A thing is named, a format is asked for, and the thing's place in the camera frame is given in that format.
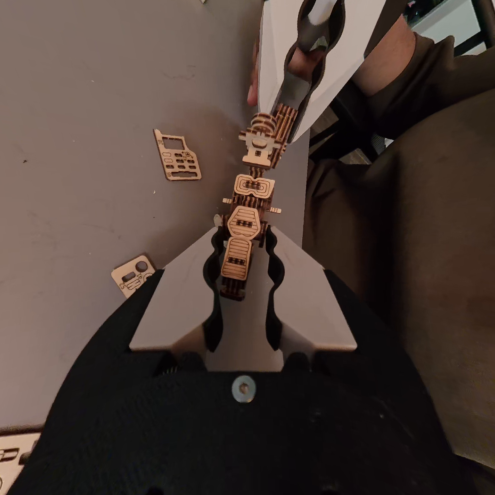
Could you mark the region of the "person's right forearm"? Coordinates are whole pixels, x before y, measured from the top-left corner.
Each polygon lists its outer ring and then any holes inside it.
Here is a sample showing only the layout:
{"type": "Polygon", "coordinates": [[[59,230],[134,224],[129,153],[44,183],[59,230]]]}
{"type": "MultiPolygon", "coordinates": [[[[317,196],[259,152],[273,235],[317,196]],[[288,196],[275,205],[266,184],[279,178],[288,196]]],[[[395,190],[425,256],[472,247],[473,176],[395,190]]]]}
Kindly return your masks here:
{"type": "Polygon", "coordinates": [[[494,91],[494,48],[455,57],[455,39],[436,43],[403,16],[352,77],[367,98],[377,134],[397,139],[425,118],[494,91]]]}

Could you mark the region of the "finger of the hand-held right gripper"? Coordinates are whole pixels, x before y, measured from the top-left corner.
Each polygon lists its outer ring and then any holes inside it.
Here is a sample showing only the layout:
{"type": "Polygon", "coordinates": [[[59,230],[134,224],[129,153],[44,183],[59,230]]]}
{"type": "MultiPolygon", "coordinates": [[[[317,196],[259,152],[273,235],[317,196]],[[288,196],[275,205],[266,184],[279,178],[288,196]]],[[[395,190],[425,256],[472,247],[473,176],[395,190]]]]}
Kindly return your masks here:
{"type": "Polygon", "coordinates": [[[344,20],[321,74],[305,98],[292,141],[303,135],[403,14],[403,1],[343,1],[344,20]]]}
{"type": "Polygon", "coordinates": [[[287,65],[298,44],[298,22],[307,1],[265,1],[259,31],[258,110],[275,113],[279,103],[306,109],[310,84],[293,75],[287,65]]]}

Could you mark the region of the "grey desk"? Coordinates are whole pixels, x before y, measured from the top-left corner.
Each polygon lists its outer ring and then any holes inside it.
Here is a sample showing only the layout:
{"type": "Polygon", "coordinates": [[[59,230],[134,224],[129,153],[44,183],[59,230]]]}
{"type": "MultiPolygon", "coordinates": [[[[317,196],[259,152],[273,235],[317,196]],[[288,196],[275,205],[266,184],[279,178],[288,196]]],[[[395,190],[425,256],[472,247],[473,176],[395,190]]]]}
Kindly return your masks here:
{"type": "Polygon", "coordinates": [[[161,269],[213,227],[261,1],[1,1],[1,430],[39,427],[124,302],[111,271],[161,269]],[[198,181],[166,179],[153,134],[198,181]]]}

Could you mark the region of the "wooden motorcycle model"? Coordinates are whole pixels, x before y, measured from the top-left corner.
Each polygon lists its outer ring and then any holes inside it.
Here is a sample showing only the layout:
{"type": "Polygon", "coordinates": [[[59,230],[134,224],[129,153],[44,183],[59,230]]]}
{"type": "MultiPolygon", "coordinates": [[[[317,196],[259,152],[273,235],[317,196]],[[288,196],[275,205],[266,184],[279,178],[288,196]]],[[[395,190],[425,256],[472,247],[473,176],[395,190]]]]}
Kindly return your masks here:
{"type": "Polygon", "coordinates": [[[243,163],[249,171],[236,176],[232,198],[223,199],[230,213],[222,215],[226,251],[221,266],[220,295],[242,301],[250,271],[253,243],[262,247],[268,229],[266,213],[280,214],[272,206],[275,181],[264,176],[274,169],[288,144],[298,111],[280,103],[275,115],[259,112],[250,126],[239,133],[246,145],[243,163]]]}

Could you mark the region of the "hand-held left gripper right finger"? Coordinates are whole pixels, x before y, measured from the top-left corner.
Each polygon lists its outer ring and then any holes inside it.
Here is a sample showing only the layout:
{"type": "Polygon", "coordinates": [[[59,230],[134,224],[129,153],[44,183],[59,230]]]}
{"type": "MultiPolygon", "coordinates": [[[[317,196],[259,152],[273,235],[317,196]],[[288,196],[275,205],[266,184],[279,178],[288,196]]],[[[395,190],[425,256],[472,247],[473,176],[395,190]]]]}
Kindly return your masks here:
{"type": "Polygon", "coordinates": [[[266,337],[273,350],[354,351],[356,341],[324,268],[276,227],[265,239],[273,282],[266,337]]]}

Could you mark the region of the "large wooden part sheet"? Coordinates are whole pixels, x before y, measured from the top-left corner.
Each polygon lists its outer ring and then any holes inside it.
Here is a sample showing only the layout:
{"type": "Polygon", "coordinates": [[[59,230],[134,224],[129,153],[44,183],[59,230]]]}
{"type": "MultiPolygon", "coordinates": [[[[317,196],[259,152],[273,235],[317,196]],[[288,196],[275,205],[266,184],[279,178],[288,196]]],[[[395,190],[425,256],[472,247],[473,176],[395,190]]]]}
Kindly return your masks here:
{"type": "Polygon", "coordinates": [[[1,494],[7,494],[27,463],[40,432],[1,435],[1,494]]]}

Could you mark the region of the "wooden part sheet with holes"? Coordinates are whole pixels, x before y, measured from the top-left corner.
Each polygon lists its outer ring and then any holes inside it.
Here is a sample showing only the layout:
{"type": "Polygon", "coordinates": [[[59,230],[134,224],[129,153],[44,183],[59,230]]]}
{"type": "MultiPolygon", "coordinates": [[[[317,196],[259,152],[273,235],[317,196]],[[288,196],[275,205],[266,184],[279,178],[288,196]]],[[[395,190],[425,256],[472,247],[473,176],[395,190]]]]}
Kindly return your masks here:
{"type": "Polygon", "coordinates": [[[141,254],[113,269],[110,275],[122,294],[128,299],[154,273],[155,268],[149,258],[141,254]]]}

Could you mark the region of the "person's right hand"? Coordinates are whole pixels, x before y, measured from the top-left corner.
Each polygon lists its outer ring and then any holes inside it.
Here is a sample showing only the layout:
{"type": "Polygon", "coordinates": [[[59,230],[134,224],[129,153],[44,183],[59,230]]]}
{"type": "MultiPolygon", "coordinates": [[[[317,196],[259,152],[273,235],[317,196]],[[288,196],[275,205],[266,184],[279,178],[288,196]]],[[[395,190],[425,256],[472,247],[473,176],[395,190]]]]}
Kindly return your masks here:
{"type": "Polygon", "coordinates": [[[247,95],[247,103],[250,107],[258,105],[258,54],[259,54],[259,38],[257,38],[252,51],[252,71],[250,78],[250,87],[247,95]]]}

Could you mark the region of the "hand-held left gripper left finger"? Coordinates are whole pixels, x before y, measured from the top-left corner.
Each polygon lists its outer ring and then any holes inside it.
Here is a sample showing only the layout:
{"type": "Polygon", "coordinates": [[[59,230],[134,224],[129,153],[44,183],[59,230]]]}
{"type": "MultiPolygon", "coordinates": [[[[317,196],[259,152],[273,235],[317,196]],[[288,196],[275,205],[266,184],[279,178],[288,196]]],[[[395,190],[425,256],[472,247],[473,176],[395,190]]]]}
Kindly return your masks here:
{"type": "Polygon", "coordinates": [[[222,229],[214,227],[165,266],[131,350],[216,350],[223,332],[217,288],[223,242],[222,229]]]}

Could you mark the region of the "wooden part sheet with slots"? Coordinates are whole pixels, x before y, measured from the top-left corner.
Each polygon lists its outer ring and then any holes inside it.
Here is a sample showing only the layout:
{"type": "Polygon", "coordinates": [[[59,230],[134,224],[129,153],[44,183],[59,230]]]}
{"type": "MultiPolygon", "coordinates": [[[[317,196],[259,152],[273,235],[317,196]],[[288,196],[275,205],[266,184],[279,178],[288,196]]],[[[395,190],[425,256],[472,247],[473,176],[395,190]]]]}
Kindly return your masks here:
{"type": "Polygon", "coordinates": [[[160,161],[168,181],[198,181],[201,170],[196,154],[183,136],[167,135],[153,129],[160,161]]]}

